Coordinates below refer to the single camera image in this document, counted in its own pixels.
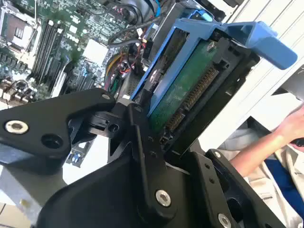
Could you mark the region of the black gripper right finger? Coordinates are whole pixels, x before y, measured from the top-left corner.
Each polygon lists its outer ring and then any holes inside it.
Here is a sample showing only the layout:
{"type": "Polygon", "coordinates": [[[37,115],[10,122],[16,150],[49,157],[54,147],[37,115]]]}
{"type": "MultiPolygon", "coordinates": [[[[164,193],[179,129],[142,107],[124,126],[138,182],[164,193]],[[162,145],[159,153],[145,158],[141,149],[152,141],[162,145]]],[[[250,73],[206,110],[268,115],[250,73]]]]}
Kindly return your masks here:
{"type": "Polygon", "coordinates": [[[204,228],[283,228],[229,161],[217,150],[189,154],[197,212],[204,228]]]}

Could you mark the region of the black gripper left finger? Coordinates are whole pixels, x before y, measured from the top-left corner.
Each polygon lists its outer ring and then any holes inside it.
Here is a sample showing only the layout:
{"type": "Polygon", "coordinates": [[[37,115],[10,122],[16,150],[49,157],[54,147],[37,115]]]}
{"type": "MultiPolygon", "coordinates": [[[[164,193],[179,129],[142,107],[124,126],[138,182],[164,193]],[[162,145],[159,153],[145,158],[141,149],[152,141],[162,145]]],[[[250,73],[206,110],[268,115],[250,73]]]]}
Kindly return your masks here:
{"type": "Polygon", "coordinates": [[[54,174],[73,144],[102,133],[111,140],[110,163],[135,140],[157,143],[139,105],[119,104],[105,90],[94,88],[2,110],[0,162],[54,174]]]}

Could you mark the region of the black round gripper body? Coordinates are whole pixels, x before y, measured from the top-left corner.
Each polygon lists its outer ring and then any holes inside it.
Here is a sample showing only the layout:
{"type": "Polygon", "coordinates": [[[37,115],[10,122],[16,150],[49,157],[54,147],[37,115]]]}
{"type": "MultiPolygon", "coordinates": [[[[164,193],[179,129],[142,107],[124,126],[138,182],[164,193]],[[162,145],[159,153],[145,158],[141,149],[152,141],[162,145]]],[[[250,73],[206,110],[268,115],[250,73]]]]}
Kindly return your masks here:
{"type": "Polygon", "coordinates": [[[38,228],[202,228],[189,157],[167,166],[157,143],[135,140],[116,160],[55,193],[38,228]]]}

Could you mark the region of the person's bare hand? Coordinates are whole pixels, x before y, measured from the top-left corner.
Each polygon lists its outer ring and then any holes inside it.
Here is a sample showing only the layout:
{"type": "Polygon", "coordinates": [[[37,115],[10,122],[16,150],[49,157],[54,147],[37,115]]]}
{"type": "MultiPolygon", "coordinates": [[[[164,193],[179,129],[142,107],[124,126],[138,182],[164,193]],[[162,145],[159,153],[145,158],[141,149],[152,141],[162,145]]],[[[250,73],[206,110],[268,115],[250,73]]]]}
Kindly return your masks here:
{"type": "Polygon", "coordinates": [[[304,137],[304,106],[289,114],[273,132],[283,142],[304,137]]]}

